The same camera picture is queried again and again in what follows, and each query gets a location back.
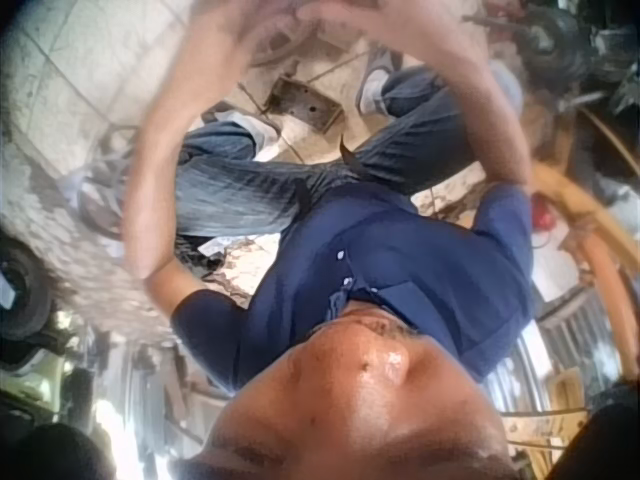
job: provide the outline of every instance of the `navy blue shirt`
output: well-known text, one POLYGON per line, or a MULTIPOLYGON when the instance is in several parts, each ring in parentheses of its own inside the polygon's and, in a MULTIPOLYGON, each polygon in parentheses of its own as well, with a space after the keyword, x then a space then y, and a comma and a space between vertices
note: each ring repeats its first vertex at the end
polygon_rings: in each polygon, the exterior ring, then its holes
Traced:
POLYGON ((365 300, 435 339, 480 381, 531 320, 531 270, 531 206, 517 187, 494 186, 469 231, 421 217, 385 187, 349 184, 291 227, 248 309, 203 290, 172 323, 233 392, 350 299, 365 300))

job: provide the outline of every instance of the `knee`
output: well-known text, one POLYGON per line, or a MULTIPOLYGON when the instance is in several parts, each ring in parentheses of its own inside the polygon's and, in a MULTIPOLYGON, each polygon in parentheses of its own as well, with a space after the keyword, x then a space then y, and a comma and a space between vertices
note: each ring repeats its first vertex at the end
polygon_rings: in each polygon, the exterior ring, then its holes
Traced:
POLYGON ((524 92, 520 81, 500 60, 492 60, 490 65, 491 71, 500 87, 502 87, 502 91, 507 95, 509 103, 518 112, 518 115, 521 115, 524 109, 524 92))

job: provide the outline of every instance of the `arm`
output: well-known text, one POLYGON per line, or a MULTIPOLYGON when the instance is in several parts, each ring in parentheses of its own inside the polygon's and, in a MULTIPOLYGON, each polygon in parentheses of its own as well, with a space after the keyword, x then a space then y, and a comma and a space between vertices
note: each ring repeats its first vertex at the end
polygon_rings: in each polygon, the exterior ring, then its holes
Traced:
POLYGON ((424 61, 441 74, 456 97, 471 145, 489 179, 528 186, 531 158, 518 116, 494 79, 486 54, 467 37, 446 2, 385 0, 377 8, 354 3, 316 1, 298 15, 350 24, 424 61))
POLYGON ((193 120, 222 100, 248 68, 255 45, 282 17, 277 0, 204 1, 175 67, 142 128, 123 220, 126 260, 166 315, 205 285, 174 256, 175 178, 182 140, 193 120))

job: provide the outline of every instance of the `blue jeans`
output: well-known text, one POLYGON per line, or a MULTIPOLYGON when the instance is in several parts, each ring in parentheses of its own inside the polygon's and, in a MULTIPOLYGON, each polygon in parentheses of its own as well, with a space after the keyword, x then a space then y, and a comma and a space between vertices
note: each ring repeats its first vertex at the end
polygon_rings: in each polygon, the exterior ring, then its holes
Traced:
MULTIPOLYGON (((492 65, 514 108, 522 92, 501 64, 492 65)), ((383 88, 395 120, 354 152, 368 180, 405 195, 433 187, 474 161, 463 118, 449 90, 415 67, 383 88)), ((319 165, 258 163, 252 136, 231 122, 205 125, 184 142, 176 179, 178 231, 218 237, 279 233, 300 218, 300 185, 310 205, 329 189, 361 181, 341 159, 319 165)))

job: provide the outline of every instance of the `tire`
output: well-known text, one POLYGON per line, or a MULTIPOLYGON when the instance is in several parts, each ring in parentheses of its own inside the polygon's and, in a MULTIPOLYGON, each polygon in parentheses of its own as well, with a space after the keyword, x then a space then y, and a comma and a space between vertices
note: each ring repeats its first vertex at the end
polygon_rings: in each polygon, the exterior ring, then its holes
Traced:
POLYGON ((517 37, 523 62, 535 83, 557 93, 564 93, 575 82, 584 80, 591 67, 588 39, 578 21, 557 8, 530 7, 524 23, 542 29, 555 43, 553 51, 544 54, 517 37))
POLYGON ((49 319, 53 301, 49 277, 29 247, 6 237, 0 239, 0 268, 18 290, 11 309, 0 307, 0 337, 24 340, 49 319))
POLYGON ((64 423, 88 434, 93 412, 93 372, 75 368, 64 379, 62 398, 68 402, 64 423))

